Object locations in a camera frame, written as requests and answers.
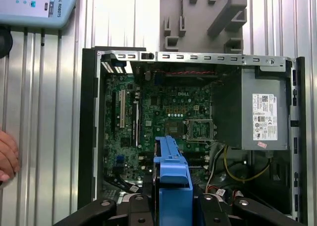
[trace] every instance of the pcie slot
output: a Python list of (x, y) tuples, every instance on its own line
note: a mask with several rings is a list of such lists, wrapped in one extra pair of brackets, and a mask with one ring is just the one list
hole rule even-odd
[(120, 128), (124, 128), (125, 125), (125, 96), (126, 91), (120, 91)]

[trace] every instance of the corrugated metal wall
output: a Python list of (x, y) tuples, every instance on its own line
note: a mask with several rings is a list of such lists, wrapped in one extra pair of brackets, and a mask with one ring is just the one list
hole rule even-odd
[[(245, 54), (306, 57), (308, 213), (314, 225), (316, 0), (248, 2)], [(78, 0), (63, 31), (12, 35), (10, 57), (0, 59), (0, 125), (17, 139), (22, 169), (1, 191), (0, 222), (48, 226), (77, 205), (81, 49), (158, 50), (159, 0)]]

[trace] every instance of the chip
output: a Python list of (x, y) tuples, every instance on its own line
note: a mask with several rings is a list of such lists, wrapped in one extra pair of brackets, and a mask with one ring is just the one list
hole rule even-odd
[(130, 138), (121, 138), (121, 147), (128, 148), (130, 145)]
[(165, 135), (170, 135), (173, 138), (180, 139), (184, 135), (184, 124), (181, 121), (171, 121), (165, 122)]
[(156, 106), (158, 104), (158, 98), (156, 96), (151, 96), (151, 106)]
[(152, 126), (152, 121), (150, 120), (145, 121), (145, 126)]

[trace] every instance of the blue plastic bracket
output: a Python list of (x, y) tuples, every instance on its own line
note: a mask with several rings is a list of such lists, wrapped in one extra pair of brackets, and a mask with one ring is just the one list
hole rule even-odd
[(191, 226), (193, 185), (186, 159), (171, 136), (155, 140), (161, 156), (154, 157), (154, 163), (159, 165), (159, 181), (164, 184), (159, 189), (159, 225)]

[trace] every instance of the capacitor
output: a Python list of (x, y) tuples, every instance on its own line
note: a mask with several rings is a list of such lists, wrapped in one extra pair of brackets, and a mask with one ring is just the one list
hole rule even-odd
[(150, 71), (146, 71), (144, 75), (145, 75), (145, 80), (146, 81), (150, 81), (151, 80), (151, 72)]

